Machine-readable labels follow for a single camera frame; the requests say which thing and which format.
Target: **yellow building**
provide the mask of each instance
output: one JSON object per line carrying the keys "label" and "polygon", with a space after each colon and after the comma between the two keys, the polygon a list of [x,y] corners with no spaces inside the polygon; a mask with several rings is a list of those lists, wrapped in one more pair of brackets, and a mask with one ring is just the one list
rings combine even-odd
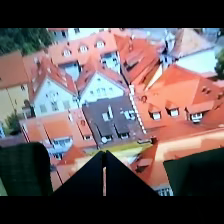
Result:
{"label": "yellow building", "polygon": [[19,51],[0,57],[0,122],[8,116],[23,114],[24,101],[29,100],[29,78]]}

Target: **black pointed object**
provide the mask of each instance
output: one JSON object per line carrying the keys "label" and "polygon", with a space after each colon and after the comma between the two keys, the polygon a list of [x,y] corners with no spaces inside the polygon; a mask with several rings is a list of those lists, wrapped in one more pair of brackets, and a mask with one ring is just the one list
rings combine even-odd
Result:
{"label": "black pointed object", "polygon": [[224,195],[224,148],[163,164],[175,196]]}
{"label": "black pointed object", "polygon": [[111,152],[106,151],[106,196],[153,197],[159,196],[137,177]]}
{"label": "black pointed object", "polygon": [[103,196],[103,157],[98,152],[52,196]]}

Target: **yellow wall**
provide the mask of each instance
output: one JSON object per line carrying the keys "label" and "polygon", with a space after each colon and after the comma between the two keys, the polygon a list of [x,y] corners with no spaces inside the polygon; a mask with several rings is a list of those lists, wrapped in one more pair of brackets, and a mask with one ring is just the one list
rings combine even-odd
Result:
{"label": "yellow wall", "polygon": [[0,121],[4,124],[7,116],[14,113],[14,109],[21,113],[24,100],[29,100],[27,85],[23,86],[25,91],[22,91],[21,86],[0,90]]}

